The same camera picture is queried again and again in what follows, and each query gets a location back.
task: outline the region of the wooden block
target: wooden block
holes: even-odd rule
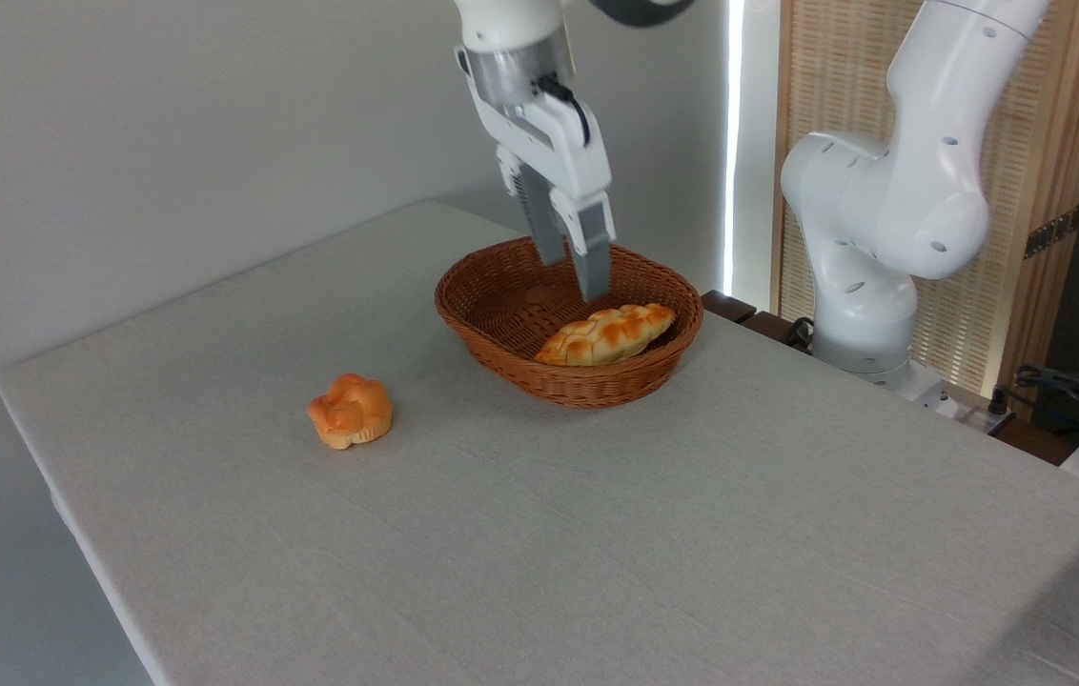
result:
[[[773,313],[756,313],[749,317],[743,326],[778,343],[789,343],[789,332],[793,331],[793,323],[784,321]]]
[[[756,313],[756,308],[753,305],[743,303],[741,300],[736,300],[730,296],[726,296],[725,292],[720,290],[710,290],[706,292],[705,296],[700,296],[700,301],[704,301],[705,308],[708,312],[713,313],[718,316],[726,317],[728,320],[740,324],[750,316]]]

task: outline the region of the light strip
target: light strip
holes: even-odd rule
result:
[[[739,175],[739,122],[743,87],[743,4],[727,1],[726,169],[723,174],[722,292],[735,290],[735,179]]]

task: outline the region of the flower-shaped bun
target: flower-shaped bun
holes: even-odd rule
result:
[[[381,382],[345,373],[327,394],[312,400],[306,413],[318,437],[343,451],[353,443],[369,443],[391,430],[391,400]]]

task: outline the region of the braided bread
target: braided bread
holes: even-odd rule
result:
[[[656,303],[600,310],[586,321],[562,326],[535,360],[558,366],[617,363],[644,351],[672,321],[674,310]]]

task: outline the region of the white wall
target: white wall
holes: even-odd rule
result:
[[[726,0],[570,10],[623,243],[720,282]],[[517,224],[449,0],[0,1],[0,370],[412,201]],[[0,404],[0,683],[145,683]]]

